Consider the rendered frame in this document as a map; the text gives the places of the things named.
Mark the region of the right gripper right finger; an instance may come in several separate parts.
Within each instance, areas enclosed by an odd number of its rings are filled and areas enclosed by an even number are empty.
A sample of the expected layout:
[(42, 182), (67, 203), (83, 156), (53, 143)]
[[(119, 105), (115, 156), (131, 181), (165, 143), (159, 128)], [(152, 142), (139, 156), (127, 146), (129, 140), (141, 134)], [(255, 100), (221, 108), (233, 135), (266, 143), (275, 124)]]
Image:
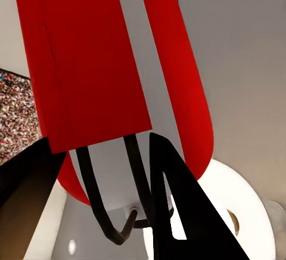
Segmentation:
[[(172, 142), (150, 133), (154, 260), (250, 260)], [(163, 173), (186, 240), (173, 237)]]

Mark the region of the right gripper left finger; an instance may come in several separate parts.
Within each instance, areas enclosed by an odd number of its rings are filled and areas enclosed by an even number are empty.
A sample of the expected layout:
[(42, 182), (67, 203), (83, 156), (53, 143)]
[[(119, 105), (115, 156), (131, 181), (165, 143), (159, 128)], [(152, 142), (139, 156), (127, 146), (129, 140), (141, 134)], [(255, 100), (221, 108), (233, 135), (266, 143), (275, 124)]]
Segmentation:
[(67, 152), (48, 137), (0, 166), (0, 260), (23, 260)]

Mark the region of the radio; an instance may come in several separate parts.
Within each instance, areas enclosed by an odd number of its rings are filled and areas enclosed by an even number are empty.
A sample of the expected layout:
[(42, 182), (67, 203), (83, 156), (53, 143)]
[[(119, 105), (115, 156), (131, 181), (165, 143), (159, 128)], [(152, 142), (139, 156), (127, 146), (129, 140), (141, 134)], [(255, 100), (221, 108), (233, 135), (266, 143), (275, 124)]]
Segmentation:
[[(196, 180), (213, 154), (178, 0), (16, 2), (42, 138), (52, 154), (67, 152), (57, 179), (120, 246), (133, 228), (153, 228), (151, 132), (172, 142)], [(106, 212), (117, 208), (121, 233)]]

